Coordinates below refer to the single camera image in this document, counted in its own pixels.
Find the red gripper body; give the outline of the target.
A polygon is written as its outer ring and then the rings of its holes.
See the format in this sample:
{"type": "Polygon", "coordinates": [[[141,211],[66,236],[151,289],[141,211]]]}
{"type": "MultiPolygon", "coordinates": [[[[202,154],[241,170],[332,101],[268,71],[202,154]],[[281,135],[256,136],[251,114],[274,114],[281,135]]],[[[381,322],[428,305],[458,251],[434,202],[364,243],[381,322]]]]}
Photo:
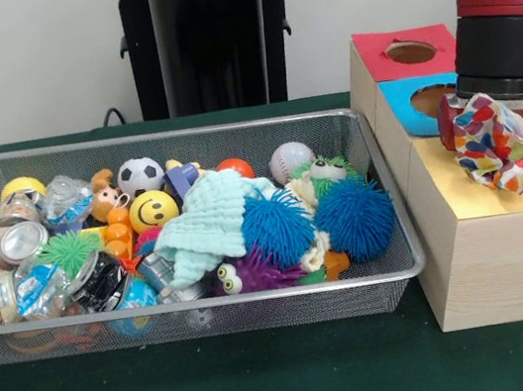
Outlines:
{"type": "MultiPolygon", "coordinates": [[[[440,142],[448,151],[456,149],[454,119],[464,111],[469,100],[451,93],[445,94],[439,101],[437,118],[440,142]]],[[[523,99],[505,99],[502,103],[523,117],[523,99]]]]}

